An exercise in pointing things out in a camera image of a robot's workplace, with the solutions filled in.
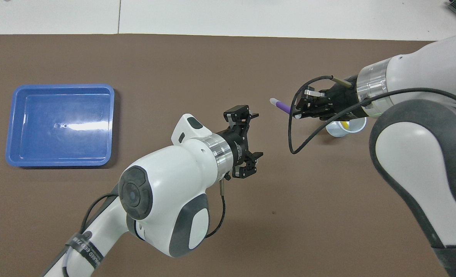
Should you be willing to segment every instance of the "blue tray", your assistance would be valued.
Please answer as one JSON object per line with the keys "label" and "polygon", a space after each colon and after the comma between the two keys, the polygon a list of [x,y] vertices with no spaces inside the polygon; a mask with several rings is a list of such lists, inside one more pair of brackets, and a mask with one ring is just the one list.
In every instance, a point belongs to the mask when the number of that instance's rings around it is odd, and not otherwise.
{"label": "blue tray", "polygon": [[104,165],[112,153],[114,97],[107,84],[18,87],[7,162],[19,167]]}

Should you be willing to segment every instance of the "white tile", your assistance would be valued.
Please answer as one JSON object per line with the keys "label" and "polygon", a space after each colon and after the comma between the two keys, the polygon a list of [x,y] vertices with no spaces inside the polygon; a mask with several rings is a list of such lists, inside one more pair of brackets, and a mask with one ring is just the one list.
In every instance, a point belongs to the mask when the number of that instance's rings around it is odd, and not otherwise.
{"label": "white tile", "polygon": [[117,33],[120,0],[0,0],[0,34]]}
{"label": "white tile", "polygon": [[443,0],[122,0],[120,33],[438,40]]}

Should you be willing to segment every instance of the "black cable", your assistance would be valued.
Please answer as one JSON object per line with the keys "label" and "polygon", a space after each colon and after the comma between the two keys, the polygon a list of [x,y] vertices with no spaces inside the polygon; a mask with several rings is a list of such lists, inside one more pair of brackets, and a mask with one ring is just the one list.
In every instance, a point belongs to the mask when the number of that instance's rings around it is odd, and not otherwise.
{"label": "black cable", "polygon": [[[112,196],[118,197],[119,195],[115,194],[115,193],[104,194],[104,195],[100,196],[98,199],[96,199],[91,204],[91,206],[89,206],[89,208],[87,209],[86,215],[84,216],[84,219],[82,219],[82,224],[80,225],[79,234],[84,233],[84,231],[86,230],[87,219],[89,217],[89,214],[91,213],[91,210],[93,210],[94,206],[96,206],[96,204],[98,204],[98,202],[100,202],[103,198],[108,198],[108,197],[112,197]],[[67,248],[67,250],[63,255],[64,260],[63,260],[63,265],[62,265],[62,274],[64,275],[64,277],[69,277],[69,274],[67,273],[67,259],[68,259],[69,252],[71,251],[71,247],[67,246],[66,248]]]}
{"label": "black cable", "polygon": [[214,233],[216,233],[219,230],[219,228],[221,227],[221,224],[223,224],[223,220],[225,219],[225,212],[226,212],[225,197],[223,195],[221,195],[221,201],[223,202],[223,214],[221,214],[221,220],[220,220],[218,226],[216,226],[216,228],[211,233],[209,233],[205,236],[205,239],[209,238],[211,235],[214,235]]}
{"label": "black cable", "polygon": [[368,98],[368,99],[365,99],[361,102],[358,102],[344,110],[342,110],[341,112],[338,112],[336,115],[332,116],[331,118],[329,118],[327,121],[325,121],[319,128],[317,128],[311,135],[309,135],[309,137],[302,143],[302,145],[300,145],[296,150],[293,150],[293,146],[292,146],[292,138],[291,138],[291,126],[292,126],[292,114],[293,114],[293,111],[295,109],[295,101],[297,99],[297,96],[298,94],[300,93],[300,91],[302,90],[302,88],[300,88],[297,93],[295,93],[295,96],[293,97],[293,101],[291,103],[291,109],[290,109],[290,116],[289,116],[289,119],[288,119],[288,146],[290,147],[290,152],[292,154],[297,154],[298,152],[300,152],[301,149],[303,149],[307,143],[313,139],[313,137],[316,136],[316,134],[318,134],[320,131],[322,131],[328,124],[330,124],[332,121],[335,121],[336,119],[338,119],[339,117],[347,114],[348,112],[351,112],[352,110],[356,109],[356,108],[359,108],[359,107],[364,107],[366,105],[369,105],[370,103],[372,103],[373,101],[375,100],[378,100],[378,99],[381,99],[381,98],[385,98],[385,97],[388,97],[388,96],[392,96],[392,95],[396,95],[396,94],[401,94],[401,93],[408,93],[408,92],[431,92],[431,93],[436,93],[436,94],[440,94],[440,95],[443,95],[443,96],[446,96],[448,98],[451,98],[453,100],[456,101],[456,95],[450,93],[450,92],[447,92],[447,91],[443,91],[443,90],[439,90],[439,89],[432,89],[432,88],[407,88],[407,89],[399,89],[399,90],[395,90],[395,91],[390,91],[390,92],[386,92],[386,93],[383,93],[381,95],[377,95],[377,96],[374,96],[374,97],[371,97],[371,98]]}

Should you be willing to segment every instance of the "purple marker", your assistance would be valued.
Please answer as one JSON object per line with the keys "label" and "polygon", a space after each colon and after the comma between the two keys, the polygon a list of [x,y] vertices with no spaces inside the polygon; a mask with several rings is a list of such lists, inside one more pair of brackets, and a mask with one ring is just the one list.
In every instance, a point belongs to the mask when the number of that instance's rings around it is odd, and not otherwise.
{"label": "purple marker", "polygon": [[[275,105],[279,109],[281,109],[283,112],[286,112],[287,114],[290,114],[290,106],[286,105],[285,103],[277,100],[276,98],[271,98],[269,99],[269,102],[271,102],[272,105]],[[297,114],[294,116],[296,119],[300,119],[302,117],[301,114]]]}

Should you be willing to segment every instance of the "white robotic arm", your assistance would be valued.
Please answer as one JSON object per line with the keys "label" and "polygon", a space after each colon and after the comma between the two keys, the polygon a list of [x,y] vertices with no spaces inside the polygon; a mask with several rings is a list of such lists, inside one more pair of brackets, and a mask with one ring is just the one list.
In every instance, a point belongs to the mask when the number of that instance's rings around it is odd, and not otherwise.
{"label": "white robotic arm", "polygon": [[[309,85],[320,79],[336,84],[316,92]],[[345,80],[313,79],[295,94],[290,114],[319,117],[325,124],[379,117],[369,142],[374,166],[456,277],[456,37],[374,63]],[[296,150],[289,136],[291,152],[299,152],[325,124]]]}
{"label": "white robotic arm", "polygon": [[212,133],[184,114],[173,131],[173,145],[140,158],[122,173],[94,218],[83,222],[43,276],[90,276],[127,232],[168,256],[195,249],[209,228],[206,189],[230,179],[230,171],[236,178],[254,174],[263,154],[248,150],[249,122],[258,114],[239,105],[223,115],[230,126]]}

